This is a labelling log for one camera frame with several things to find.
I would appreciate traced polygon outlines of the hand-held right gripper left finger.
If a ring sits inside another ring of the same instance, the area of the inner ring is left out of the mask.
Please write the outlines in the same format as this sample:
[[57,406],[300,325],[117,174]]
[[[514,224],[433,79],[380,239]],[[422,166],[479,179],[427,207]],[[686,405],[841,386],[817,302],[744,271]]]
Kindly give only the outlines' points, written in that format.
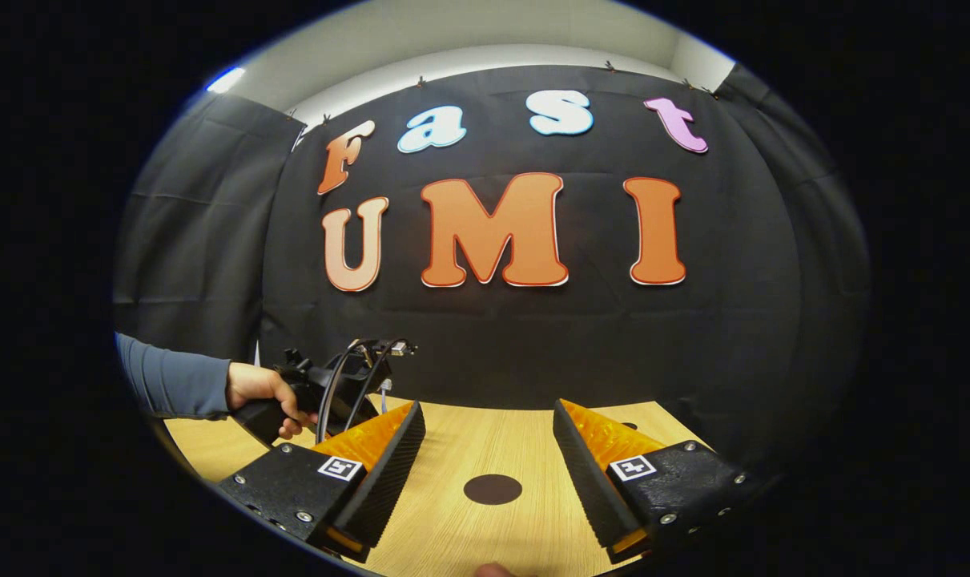
[[217,488],[312,547],[366,562],[377,547],[426,431],[417,401],[302,448],[284,442]]

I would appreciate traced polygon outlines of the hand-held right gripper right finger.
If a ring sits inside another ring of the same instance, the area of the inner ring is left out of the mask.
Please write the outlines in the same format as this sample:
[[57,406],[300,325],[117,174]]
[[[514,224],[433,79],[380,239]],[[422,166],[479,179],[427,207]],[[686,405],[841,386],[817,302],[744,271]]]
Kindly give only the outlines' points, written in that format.
[[678,551],[748,507],[764,487],[697,439],[656,441],[568,399],[554,403],[552,432],[611,563]]

